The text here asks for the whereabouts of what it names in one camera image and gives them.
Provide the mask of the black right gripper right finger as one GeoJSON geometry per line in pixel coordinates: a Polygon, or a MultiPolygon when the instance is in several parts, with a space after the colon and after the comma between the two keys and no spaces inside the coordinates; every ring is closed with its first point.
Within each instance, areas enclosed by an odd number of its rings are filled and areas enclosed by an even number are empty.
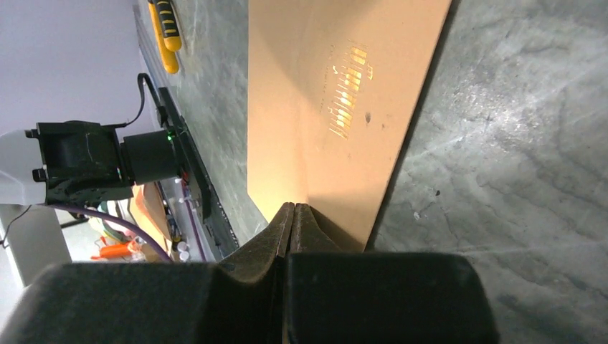
{"type": "Polygon", "coordinates": [[[306,204],[286,257],[291,343],[498,343],[480,278],[466,258],[344,252],[306,204]]]}

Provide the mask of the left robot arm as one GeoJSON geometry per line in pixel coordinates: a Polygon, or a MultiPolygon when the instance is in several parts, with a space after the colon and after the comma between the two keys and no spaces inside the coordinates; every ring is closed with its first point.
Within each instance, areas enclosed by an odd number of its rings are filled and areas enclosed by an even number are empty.
{"type": "Polygon", "coordinates": [[[143,239],[164,261],[171,256],[150,234],[135,224],[98,213],[104,201],[133,196],[132,187],[177,177],[180,164],[167,130],[119,139],[118,125],[69,121],[37,123],[31,130],[1,135],[1,248],[15,254],[9,243],[9,210],[49,206],[107,219],[143,239]]]}

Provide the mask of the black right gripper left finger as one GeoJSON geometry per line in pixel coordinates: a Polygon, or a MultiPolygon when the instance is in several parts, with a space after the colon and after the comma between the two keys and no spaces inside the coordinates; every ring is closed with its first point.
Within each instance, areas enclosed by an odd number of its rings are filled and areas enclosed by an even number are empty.
{"type": "Polygon", "coordinates": [[[218,263],[72,263],[44,271],[3,343],[282,343],[282,282],[295,205],[218,263]]]}

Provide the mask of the brown paper envelope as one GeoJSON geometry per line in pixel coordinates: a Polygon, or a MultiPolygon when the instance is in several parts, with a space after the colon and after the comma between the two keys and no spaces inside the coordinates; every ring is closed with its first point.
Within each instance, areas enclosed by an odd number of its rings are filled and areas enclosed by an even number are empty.
{"type": "Polygon", "coordinates": [[[247,192],[311,206],[340,247],[371,236],[449,1],[251,1],[247,192]]]}

